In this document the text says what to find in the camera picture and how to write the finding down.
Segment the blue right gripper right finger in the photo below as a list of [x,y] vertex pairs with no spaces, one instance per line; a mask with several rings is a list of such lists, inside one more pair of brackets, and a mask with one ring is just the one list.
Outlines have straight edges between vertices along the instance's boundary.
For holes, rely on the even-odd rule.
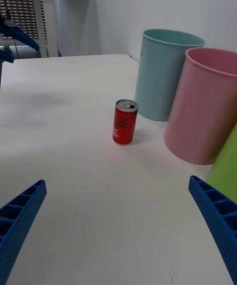
[[237,284],[237,204],[196,176],[190,177],[189,192]]

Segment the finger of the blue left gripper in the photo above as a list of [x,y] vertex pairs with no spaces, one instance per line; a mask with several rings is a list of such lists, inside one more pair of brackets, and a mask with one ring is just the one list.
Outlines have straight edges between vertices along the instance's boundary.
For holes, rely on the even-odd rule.
[[11,37],[36,51],[40,50],[40,46],[11,20],[0,21],[0,33],[6,37]]
[[0,50],[0,62],[8,62],[8,63],[14,63],[14,57],[11,54],[8,54],[2,50]]

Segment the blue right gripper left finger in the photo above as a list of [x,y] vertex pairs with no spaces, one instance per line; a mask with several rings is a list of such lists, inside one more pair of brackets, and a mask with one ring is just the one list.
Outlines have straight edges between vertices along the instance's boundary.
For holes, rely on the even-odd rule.
[[6,284],[21,247],[47,195],[39,180],[0,209],[0,284]]

